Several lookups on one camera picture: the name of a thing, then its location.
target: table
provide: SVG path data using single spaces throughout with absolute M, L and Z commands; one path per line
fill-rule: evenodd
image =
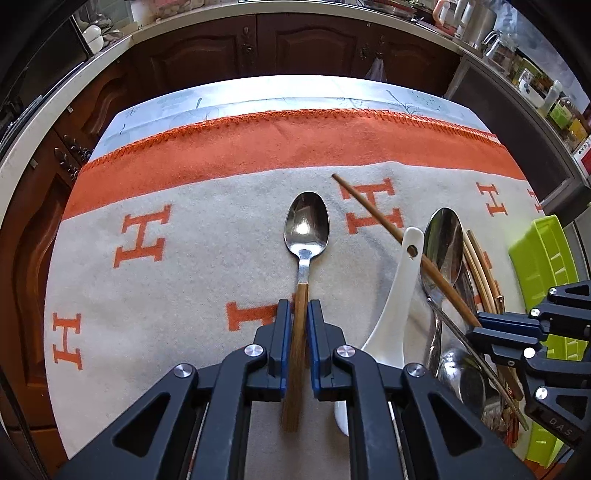
M 506 251 L 541 215 L 539 205 L 470 110 L 335 77 L 256 77 L 171 93 L 113 120 L 56 238 L 45 350 L 69 456 L 176 364 L 217 363 L 272 321 L 277 300 L 295 287 L 282 230 L 302 191 L 322 195 L 331 221 L 310 298 L 348 343 L 363 344 L 398 245 L 330 179 L 333 171 L 399 226 L 424 229 L 436 209 L 452 207 L 479 237 L 507 309 L 523 310 Z M 424 361 L 430 326 L 417 285 L 407 362 Z M 443 349 L 454 344 L 444 332 Z M 280 431 L 279 415 L 278 404 L 253 405 L 247 479 L 349 475 L 331 404 L 307 392 L 297 434 Z

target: orange stripe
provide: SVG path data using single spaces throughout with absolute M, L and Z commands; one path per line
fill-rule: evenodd
M 487 132 L 388 111 L 263 112 L 175 128 L 98 158 L 82 168 L 63 218 L 198 181 L 392 160 L 525 180 Z

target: white ceramic spoon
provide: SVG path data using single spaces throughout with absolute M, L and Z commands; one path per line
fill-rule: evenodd
M 397 368 L 402 368 L 405 365 L 404 327 L 408 320 L 408 312 L 417 284 L 422 253 L 423 232 L 418 228 L 408 227 L 402 238 L 398 268 L 386 299 L 386 305 L 384 305 L 374 331 L 361 347 L 361 350 L 369 353 L 380 364 Z M 348 435 L 346 402 L 335 403 L 335 420 L 341 432 Z

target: green container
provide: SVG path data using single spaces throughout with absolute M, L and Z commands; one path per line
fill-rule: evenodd
M 556 215 L 531 222 L 524 237 L 509 248 L 525 308 L 529 311 L 550 287 L 579 281 L 573 256 Z M 548 335 L 547 358 L 579 361 L 587 342 Z M 563 443 L 534 422 L 526 458 L 545 468 L 552 463 Z

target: green label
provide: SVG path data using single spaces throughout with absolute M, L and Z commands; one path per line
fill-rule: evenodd
M 559 104 L 556 104 L 550 112 L 550 118 L 556 122 L 560 129 L 565 129 L 572 117 L 573 114 L 569 109 Z

